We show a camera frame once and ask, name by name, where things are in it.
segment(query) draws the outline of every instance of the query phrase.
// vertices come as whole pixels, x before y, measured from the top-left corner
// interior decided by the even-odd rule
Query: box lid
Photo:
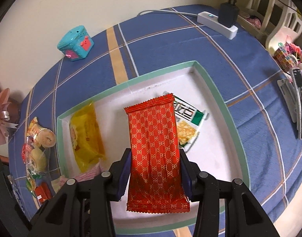
[[[77,26],[75,28],[72,28],[68,33],[65,34],[64,37],[60,40],[60,42],[57,45],[57,48],[60,49],[62,47],[65,47],[66,45],[70,44],[84,29],[83,25]]]

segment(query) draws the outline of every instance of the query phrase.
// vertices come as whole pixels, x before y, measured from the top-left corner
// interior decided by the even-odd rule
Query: blue tablecloth
[[[218,13],[204,5],[174,9]],[[20,187],[27,217],[31,218],[37,208],[26,189],[21,149],[33,117],[55,132],[57,116],[119,82],[196,60],[207,70],[229,108],[246,152],[251,190],[275,221],[302,182],[302,140],[296,139],[296,126],[276,83],[283,74],[264,47],[237,26],[237,36],[228,40],[195,18],[153,12],[94,36],[95,44],[86,59],[71,62],[64,58],[56,63],[24,99],[18,130],[8,144],[10,171]],[[120,64],[115,62],[119,57]],[[60,176],[56,149],[52,148],[49,163],[52,179]],[[146,236],[175,234],[169,231]]]

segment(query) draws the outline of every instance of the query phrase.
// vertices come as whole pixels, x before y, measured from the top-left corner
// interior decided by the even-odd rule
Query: red wrapper
[[[173,102],[174,96],[167,94],[125,108],[132,151],[128,211],[189,212],[181,182]]]

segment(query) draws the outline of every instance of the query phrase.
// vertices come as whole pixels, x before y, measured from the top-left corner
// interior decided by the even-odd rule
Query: white power strip
[[[197,22],[217,31],[230,40],[237,35],[238,28],[236,26],[230,28],[223,26],[218,22],[218,16],[207,11],[203,11],[197,15]]]

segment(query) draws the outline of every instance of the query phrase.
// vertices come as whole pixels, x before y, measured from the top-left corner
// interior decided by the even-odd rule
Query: pink snack package
[[[102,171],[103,171],[103,169],[101,168],[100,164],[97,163],[94,167],[92,167],[91,169],[87,170],[85,173],[82,173],[82,174],[74,177],[74,179],[77,180],[78,182],[83,182],[83,181],[91,180],[95,176],[97,176],[100,173],[102,173]],[[60,179],[60,181],[59,181],[60,187],[62,187],[65,184],[65,182],[68,180],[68,178],[66,178],[63,175],[61,175],[59,177],[59,179]]]

